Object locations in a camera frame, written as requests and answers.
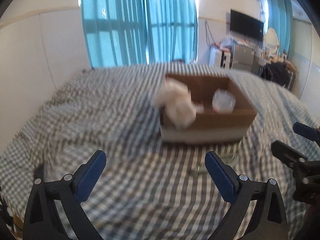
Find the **clear plastic water bottle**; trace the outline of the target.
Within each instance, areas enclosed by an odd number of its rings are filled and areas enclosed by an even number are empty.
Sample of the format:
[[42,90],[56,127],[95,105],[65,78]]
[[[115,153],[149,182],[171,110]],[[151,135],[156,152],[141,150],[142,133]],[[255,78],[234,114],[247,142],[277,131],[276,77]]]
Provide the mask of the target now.
[[236,103],[235,96],[227,90],[218,89],[212,99],[212,108],[217,113],[232,113]]

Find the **white sock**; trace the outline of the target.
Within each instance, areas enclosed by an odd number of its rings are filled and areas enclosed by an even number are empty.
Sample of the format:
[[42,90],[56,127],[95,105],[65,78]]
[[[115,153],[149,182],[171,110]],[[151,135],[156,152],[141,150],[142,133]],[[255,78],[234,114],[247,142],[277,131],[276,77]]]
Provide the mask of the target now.
[[188,86],[171,77],[164,78],[151,104],[162,112],[161,126],[170,129],[186,129],[204,113],[203,105],[193,103]]

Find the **brown cardboard box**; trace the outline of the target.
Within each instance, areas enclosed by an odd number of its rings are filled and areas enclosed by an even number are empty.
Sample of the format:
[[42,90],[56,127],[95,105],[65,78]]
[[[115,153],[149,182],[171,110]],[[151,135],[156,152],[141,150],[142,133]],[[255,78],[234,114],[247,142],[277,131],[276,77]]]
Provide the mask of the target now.
[[[203,107],[203,112],[197,113],[195,121],[184,129],[177,129],[161,109],[160,130],[165,142],[200,145],[240,141],[256,117],[257,112],[248,98],[229,77],[168,73],[165,78],[185,84],[191,93],[192,102]],[[212,99],[218,89],[226,90],[235,96],[232,113],[217,113],[213,109]]]

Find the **black jacket on chair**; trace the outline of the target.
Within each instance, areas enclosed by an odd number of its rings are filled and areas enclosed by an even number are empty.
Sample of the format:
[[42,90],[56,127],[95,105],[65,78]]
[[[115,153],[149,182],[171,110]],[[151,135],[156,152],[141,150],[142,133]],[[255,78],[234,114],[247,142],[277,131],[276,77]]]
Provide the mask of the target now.
[[287,87],[290,83],[290,74],[284,63],[268,63],[259,69],[258,76],[264,80]]

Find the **grey checkered bed sheet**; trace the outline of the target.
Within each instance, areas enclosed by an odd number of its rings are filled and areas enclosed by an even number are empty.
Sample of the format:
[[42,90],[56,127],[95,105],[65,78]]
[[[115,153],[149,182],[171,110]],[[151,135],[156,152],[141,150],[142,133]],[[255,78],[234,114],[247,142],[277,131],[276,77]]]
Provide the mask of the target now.
[[[244,138],[226,145],[167,145],[151,99],[165,74],[231,77],[257,111]],[[194,170],[215,151],[237,173],[274,178],[283,196],[289,237],[304,222],[291,171],[271,153],[280,140],[310,160],[319,148],[296,135],[295,122],[318,126],[295,95],[251,73],[205,64],[157,63],[97,68],[66,83],[13,138],[1,156],[1,207],[22,220],[36,169],[47,181],[75,172],[96,150],[107,165],[83,209],[104,239],[207,239],[229,206],[207,173]]]

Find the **white louvered wardrobe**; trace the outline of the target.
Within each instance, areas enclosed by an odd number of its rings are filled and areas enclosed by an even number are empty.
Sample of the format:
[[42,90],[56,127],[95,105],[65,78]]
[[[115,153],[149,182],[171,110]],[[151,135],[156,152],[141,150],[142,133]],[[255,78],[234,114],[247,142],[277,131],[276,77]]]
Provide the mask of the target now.
[[293,20],[291,62],[297,68],[293,93],[314,105],[319,100],[319,35],[309,22]]

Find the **white vanity desk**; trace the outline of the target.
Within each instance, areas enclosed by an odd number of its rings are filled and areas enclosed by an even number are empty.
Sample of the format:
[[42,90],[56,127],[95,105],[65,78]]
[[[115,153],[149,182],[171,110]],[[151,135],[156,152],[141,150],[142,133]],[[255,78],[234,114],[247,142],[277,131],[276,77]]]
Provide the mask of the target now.
[[265,64],[276,63],[276,62],[284,63],[285,66],[287,67],[287,70],[290,74],[290,83],[287,87],[284,87],[284,88],[291,91],[293,89],[294,84],[295,84],[297,68],[288,60],[283,60],[283,61],[279,61],[279,60],[275,60],[275,59],[266,60],[261,57],[255,56],[254,61],[253,61],[253,66],[252,66],[252,73],[255,75],[258,75],[259,69],[261,67],[263,67]]

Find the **oval white vanity mirror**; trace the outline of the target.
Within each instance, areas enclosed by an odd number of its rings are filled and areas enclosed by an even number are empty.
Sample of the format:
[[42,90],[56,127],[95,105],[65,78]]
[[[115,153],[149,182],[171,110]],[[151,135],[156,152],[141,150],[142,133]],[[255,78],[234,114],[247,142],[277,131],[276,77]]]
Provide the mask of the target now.
[[264,35],[265,49],[269,54],[275,54],[279,48],[279,40],[276,31],[269,28]]

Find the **silver mini fridge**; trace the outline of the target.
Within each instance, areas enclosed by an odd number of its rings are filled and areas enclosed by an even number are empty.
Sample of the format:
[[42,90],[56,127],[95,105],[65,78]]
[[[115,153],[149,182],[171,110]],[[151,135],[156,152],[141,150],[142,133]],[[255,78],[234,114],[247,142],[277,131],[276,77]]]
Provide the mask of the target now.
[[239,43],[232,46],[232,69],[251,72],[254,60],[254,49]]

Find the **white suitcase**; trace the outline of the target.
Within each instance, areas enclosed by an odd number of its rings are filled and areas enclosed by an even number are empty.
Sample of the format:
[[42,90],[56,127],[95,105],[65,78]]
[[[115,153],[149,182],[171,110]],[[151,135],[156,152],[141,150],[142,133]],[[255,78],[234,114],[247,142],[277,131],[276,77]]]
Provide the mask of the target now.
[[209,65],[221,68],[230,68],[231,52],[220,50],[216,47],[210,48]]

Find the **right blue curtain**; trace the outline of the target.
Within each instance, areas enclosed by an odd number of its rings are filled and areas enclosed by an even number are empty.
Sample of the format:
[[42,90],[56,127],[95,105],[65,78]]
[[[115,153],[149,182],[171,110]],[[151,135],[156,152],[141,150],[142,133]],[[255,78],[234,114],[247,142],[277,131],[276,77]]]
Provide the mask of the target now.
[[293,11],[290,0],[267,0],[268,27],[276,31],[279,40],[279,52],[292,53]]

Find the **blue curtain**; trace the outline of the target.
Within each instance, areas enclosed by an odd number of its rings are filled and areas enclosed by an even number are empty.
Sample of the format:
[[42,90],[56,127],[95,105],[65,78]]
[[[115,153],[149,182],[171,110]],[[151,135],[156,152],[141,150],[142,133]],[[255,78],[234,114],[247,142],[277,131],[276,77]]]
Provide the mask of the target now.
[[195,0],[145,0],[149,62],[197,57],[197,9]]
[[290,0],[267,0],[268,27],[276,31],[279,40],[279,52],[292,53],[293,11]]
[[81,0],[81,16],[93,68],[147,62],[143,0]]

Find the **clear plastic bag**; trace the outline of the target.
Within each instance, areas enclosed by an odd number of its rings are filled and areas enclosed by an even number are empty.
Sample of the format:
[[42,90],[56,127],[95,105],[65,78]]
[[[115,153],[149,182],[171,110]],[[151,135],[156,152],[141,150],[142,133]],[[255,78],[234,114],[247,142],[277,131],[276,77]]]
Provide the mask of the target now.
[[234,40],[232,37],[226,37],[220,42],[221,50],[231,50],[233,46]]

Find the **middle blue curtain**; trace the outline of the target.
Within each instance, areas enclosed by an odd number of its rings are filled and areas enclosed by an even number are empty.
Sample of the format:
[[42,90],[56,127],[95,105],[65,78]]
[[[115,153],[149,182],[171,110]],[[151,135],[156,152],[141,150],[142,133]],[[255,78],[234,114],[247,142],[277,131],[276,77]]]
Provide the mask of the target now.
[[145,0],[149,62],[197,57],[197,9],[195,0]]

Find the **left blue curtain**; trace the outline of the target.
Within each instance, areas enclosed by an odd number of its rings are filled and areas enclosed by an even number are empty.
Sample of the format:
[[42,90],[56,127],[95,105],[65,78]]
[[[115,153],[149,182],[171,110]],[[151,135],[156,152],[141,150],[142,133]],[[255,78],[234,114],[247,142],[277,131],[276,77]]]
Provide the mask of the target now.
[[81,16],[93,68],[147,62],[143,0],[81,0]]

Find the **black wall television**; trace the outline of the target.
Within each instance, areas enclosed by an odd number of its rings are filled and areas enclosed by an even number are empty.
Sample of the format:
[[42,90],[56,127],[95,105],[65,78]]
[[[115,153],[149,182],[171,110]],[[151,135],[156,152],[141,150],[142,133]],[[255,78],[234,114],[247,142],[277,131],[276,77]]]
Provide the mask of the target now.
[[264,23],[241,12],[231,10],[230,31],[261,42],[264,36]]

